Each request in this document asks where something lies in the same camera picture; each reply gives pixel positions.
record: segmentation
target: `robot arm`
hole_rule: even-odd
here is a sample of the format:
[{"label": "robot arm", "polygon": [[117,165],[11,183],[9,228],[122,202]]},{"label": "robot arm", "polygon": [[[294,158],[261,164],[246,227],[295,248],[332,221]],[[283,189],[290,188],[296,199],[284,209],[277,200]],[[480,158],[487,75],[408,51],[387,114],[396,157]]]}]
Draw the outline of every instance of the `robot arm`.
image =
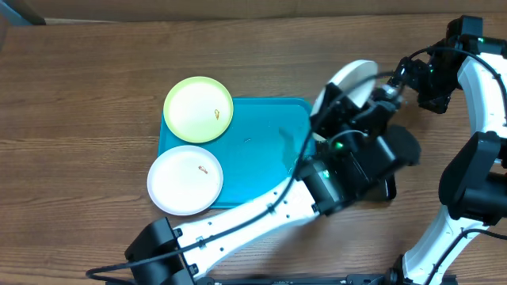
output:
[{"label": "robot arm", "polygon": [[[392,174],[405,165],[416,164],[421,151],[417,140],[405,128],[386,127],[400,106],[396,90],[387,87],[374,90],[370,84],[340,97],[342,89],[350,89],[376,73],[377,66],[371,61],[351,63],[321,92],[311,122],[316,135],[325,141],[319,143],[320,151],[316,155],[296,167],[295,183],[281,203],[272,207],[289,179],[263,196],[221,215],[174,229],[165,218],[153,222],[125,252],[129,262],[171,253],[219,236],[271,209],[267,215],[235,232],[184,252],[181,258],[172,256],[132,268],[135,281],[149,285],[195,283],[221,260],[258,238],[289,226],[303,225],[320,215],[331,215],[363,199],[373,188],[389,192],[385,185],[392,184],[388,183]],[[320,114],[334,102],[339,104],[316,127]],[[385,196],[394,198],[392,193]]]},{"label": "robot arm", "polygon": [[[402,127],[387,127],[387,121],[400,107],[398,91],[390,86],[406,83],[419,92],[419,105],[436,113],[444,113],[452,91],[462,88],[471,120],[471,139],[441,177],[439,196],[443,206],[436,219],[422,239],[397,261],[391,275],[383,279],[383,284],[440,284],[448,266],[476,234],[459,241],[429,283],[434,265],[456,237],[463,230],[485,230],[507,215],[507,177],[490,173],[495,162],[507,162],[505,90],[498,86],[490,70],[456,49],[479,56],[505,78],[507,44],[482,37],[482,19],[463,16],[449,24],[446,38],[434,47],[441,49],[429,51],[429,63],[412,60],[413,56],[402,59],[389,85],[379,89],[373,89],[373,84],[363,85],[337,100],[342,90],[377,72],[376,64],[369,61],[344,67],[321,92],[312,111],[314,137],[323,141],[323,150],[296,168],[296,182],[288,189],[283,203],[271,207],[288,180],[215,217],[175,229],[166,218],[151,223],[125,252],[129,262],[194,245],[271,209],[248,226],[202,243],[181,256],[171,255],[132,268],[137,283],[195,283],[250,242],[288,226],[303,225],[320,215],[331,215],[363,199],[368,190],[388,184],[396,170],[416,164],[420,148],[415,138]],[[316,123],[318,115],[328,111],[330,105],[333,107],[326,119]]]},{"label": "robot arm", "polygon": [[[502,80],[507,78],[505,41],[483,38],[482,19],[463,16],[451,22],[448,31],[447,38],[436,46],[457,46],[473,52],[490,64]],[[470,141],[441,177],[439,195],[443,206],[436,219],[421,240],[402,258],[402,279],[416,284],[437,285],[442,282],[442,277],[453,260],[478,235],[468,234],[461,239],[428,283],[435,264],[461,232],[469,229],[486,230],[505,216],[507,180],[502,175],[490,173],[490,168],[503,159],[507,127],[504,94],[489,70],[470,56],[464,58],[459,69],[457,66],[461,59],[456,58],[456,55],[448,53],[431,56],[427,67],[418,63],[419,70],[421,67],[429,70],[429,74],[425,75],[429,77],[432,72],[449,76],[454,70],[457,71],[456,87],[461,87],[465,93],[472,134]],[[415,77],[412,86],[418,91],[422,90],[418,98],[420,106],[437,113],[445,112],[450,100],[449,85],[453,87],[454,83],[436,80],[435,86],[426,86],[422,83],[426,80],[421,80],[424,75]],[[431,93],[432,88],[444,92],[434,94]]]}]

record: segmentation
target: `teal plastic tray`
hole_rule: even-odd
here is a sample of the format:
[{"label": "teal plastic tray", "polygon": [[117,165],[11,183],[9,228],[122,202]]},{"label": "teal plastic tray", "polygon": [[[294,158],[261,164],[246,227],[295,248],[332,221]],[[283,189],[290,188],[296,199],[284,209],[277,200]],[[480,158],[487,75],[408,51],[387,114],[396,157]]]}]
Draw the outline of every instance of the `teal plastic tray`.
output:
[{"label": "teal plastic tray", "polygon": [[[311,106],[299,98],[233,98],[229,128],[206,143],[185,142],[167,127],[162,115],[158,155],[175,146],[200,146],[215,155],[223,170],[223,187],[211,206],[236,207],[277,186],[292,173],[310,129]],[[307,154],[314,153],[310,143]]]}]

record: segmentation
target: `wood grain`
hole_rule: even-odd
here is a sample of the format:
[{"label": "wood grain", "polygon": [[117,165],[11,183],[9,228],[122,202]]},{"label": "wood grain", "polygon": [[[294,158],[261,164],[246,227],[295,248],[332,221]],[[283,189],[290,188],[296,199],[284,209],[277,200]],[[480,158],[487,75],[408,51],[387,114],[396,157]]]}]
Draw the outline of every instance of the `wood grain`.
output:
[{"label": "wood grain", "polygon": [[[236,97],[312,101],[346,63],[374,59],[392,69],[440,40],[458,16],[11,28],[0,53],[0,283],[94,283],[86,269],[123,262],[141,229],[164,216],[145,181],[162,102],[181,79],[210,76]],[[507,38],[507,14],[482,16],[487,36]],[[398,173],[393,203],[357,204],[266,238],[213,276],[384,272],[411,248],[433,220],[440,174],[470,130],[461,92],[440,116],[419,109],[413,92],[405,98],[395,122],[423,153],[420,165]],[[492,230],[507,234],[504,222]],[[450,272],[460,284],[507,284],[506,254],[506,243],[478,237]]]},{"label": "wood grain", "polygon": [[43,18],[182,21],[507,12],[504,0],[6,0]]}]

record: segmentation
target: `black cable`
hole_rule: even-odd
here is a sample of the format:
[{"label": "black cable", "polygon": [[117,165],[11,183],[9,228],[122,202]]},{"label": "black cable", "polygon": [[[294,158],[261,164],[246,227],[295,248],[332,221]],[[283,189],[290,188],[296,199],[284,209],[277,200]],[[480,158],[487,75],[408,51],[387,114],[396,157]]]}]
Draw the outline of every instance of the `black cable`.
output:
[{"label": "black cable", "polygon": [[477,55],[474,55],[471,52],[468,51],[462,51],[460,49],[454,48],[454,47],[427,47],[423,48],[420,51],[414,52],[411,56],[409,56],[409,59],[413,59],[415,56],[420,55],[424,52],[431,52],[431,51],[455,51],[457,53],[468,55],[471,58],[477,60],[481,65],[486,68],[492,75],[493,78],[497,80],[498,86],[500,87],[501,97],[504,101],[504,118],[505,122],[507,124],[507,89],[505,89],[504,82],[501,80],[501,74],[499,74],[490,64],[488,64],[484,59],[481,59]]},{"label": "black cable", "polygon": [[104,267],[100,267],[100,268],[93,268],[93,269],[90,269],[89,271],[86,272],[86,277],[88,277],[90,279],[94,279],[94,280],[109,281],[109,282],[116,282],[118,284],[132,285],[132,283],[130,283],[126,280],[116,279],[116,278],[106,277],[106,276],[100,276],[97,274],[111,272],[111,271],[120,270],[120,269],[126,269],[126,268],[134,268],[134,267],[137,267],[140,265],[148,264],[150,262],[155,262],[155,261],[159,261],[159,260],[164,260],[166,258],[174,257],[176,255],[187,252],[190,249],[195,249],[197,247],[201,247],[211,241],[215,241],[219,238],[227,236],[228,234],[232,234],[235,231],[240,230],[246,226],[249,226],[249,225],[255,223],[256,221],[264,218],[264,216],[273,212],[275,207],[278,206],[284,200],[285,196],[288,194],[288,191],[291,188],[292,184],[294,183],[297,173],[299,172],[298,170],[299,170],[299,167],[301,166],[301,161],[303,160],[305,150],[307,149],[307,146],[308,146],[308,143],[310,142],[312,134],[318,130],[318,128],[320,127],[320,125],[322,124],[324,119],[330,114],[330,112],[333,109],[333,107],[335,106],[335,104],[337,102],[339,102],[341,99],[343,99],[344,97],[348,96],[353,90],[355,90],[356,88],[365,84],[366,82],[369,82],[369,81],[377,79],[377,78],[382,78],[382,77],[392,76],[392,75],[393,75],[392,71],[387,71],[387,72],[381,72],[378,74],[374,74],[372,76],[368,76],[368,77],[360,80],[352,88],[347,89],[346,91],[344,91],[343,93],[338,95],[334,100],[331,101],[328,108],[326,108],[326,110],[319,116],[319,118],[315,121],[314,125],[308,131],[307,137],[303,141],[303,146],[301,147],[301,151],[299,152],[299,156],[296,161],[294,171],[292,172],[291,178],[289,179],[287,186],[285,186],[285,189],[282,191],[282,193],[280,194],[278,199],[270,207],[268,207],[266,210],[264,210],[262,213],[256,215],[255,217],[253,217],[253,218],[251,218],[251,219],[249,219],[237,226],[231,227],[229,230],[224,230],[222,233],[207,237],[201,241],[195,242],[191,245],[187,245],[187,246],[185,246],[181,249],[175,250],[171,253],[165,253],[165,254],[162,254],[159,256],[154,256],[152,258],[147,258],[144,260],[139,260],[139,261],[134,261],[134,262],[127,262],[127,263],[122,263],[122,264],[104,266]]},{"label": "black cable", "polygon": [[487,230],[469,229],[462,231],[461,234],[458,235],[458,237],[452,242],[449,248],[445,251],[442,257],[438,260],[438,262],[433,266],[433,270],[431,271],[431,273],[429,273],[429,277],[426,280],[425,285],[429,285],[431,283],[431,280],[435,276],[436,272],[438,272],[438,268],[444,263],[445,258],[447,258],[447,256],[451,253],[451,251],[458,245],[459,241],[461,241],[462,238],[467,238],[467,235],[470,233],[485,234],[492,238],[498,238],[507,241],[507,236],[502,234],[491,233],[490,231]]}]

